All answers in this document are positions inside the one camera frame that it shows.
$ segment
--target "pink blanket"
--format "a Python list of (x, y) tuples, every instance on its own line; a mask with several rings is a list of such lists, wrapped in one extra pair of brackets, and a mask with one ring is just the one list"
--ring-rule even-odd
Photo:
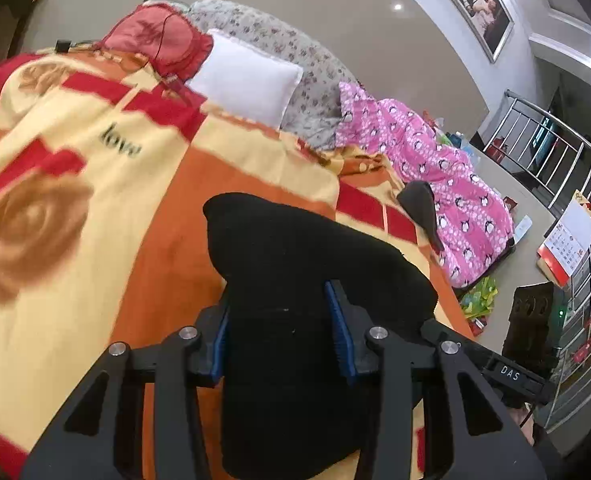
[(358, 144), (368, 153), (384, 153), (404, 182), (428, 182), (445, 246), (440, 265), (452, 286), (474, 282), (513, 236), (501, 197), (475, 174), (465, 152), (438, 144), (433, 129), (404, 103), (376, 101), (355, 84), (339, 83), (339, 88), (344, 120), (336, 145)]

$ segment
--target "blanket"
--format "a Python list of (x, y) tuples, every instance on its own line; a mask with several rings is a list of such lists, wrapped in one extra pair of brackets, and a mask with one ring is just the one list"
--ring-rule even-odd
[(463, 150), (438, 143), (435, 131), (404, 103), (376, 101), (354, 84), (339, 87), (344, 120), (336, 131), (336, 143), (386, 154), (404, 182), (429, 183), (435, 195), (437, 233), (445, 246), (440, 266), (452, 286), (467, 287), (513, 236), (513, 221), (502, 198), (475, 173)]
[[(218, 301), (224, 280), (208, 256), (202, 208), (223, 192), (309, 210), (391, 244), (430, 278), (436, 318), (470, 336), (424, 232), (395, 200), (400, 189), (383, 157), (316, 153), (201, 96), (179, 96), (138, 54), (79, 49), (2, 63), (0, 466), (17, 478), (111, 341), (156, 344)], [(221, 390), (199, 398), (212, 474), (228, 478)], [(352, 478), (356, 460), (322, 475)]]

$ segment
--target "red cushion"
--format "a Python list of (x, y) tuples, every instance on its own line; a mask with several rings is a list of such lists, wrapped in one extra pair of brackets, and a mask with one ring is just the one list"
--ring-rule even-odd
[(105, 48), (144, 54), (162, 76), (193, 77), (214, 40), (166, 4), (137, 6), (100, 41)]

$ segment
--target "framed picture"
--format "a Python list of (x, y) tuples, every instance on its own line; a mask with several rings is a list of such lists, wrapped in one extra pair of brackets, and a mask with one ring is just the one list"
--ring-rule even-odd
[(452, 0), (495, 63), (507, 43), (514, 22), (502, 0)]

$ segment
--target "white pillow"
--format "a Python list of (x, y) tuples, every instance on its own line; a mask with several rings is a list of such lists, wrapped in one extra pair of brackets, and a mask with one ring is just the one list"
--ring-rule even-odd
[(210, 29), (214, 47), (185, 85), (225, 111), (279, 128), (303, 70), (244, 41)]

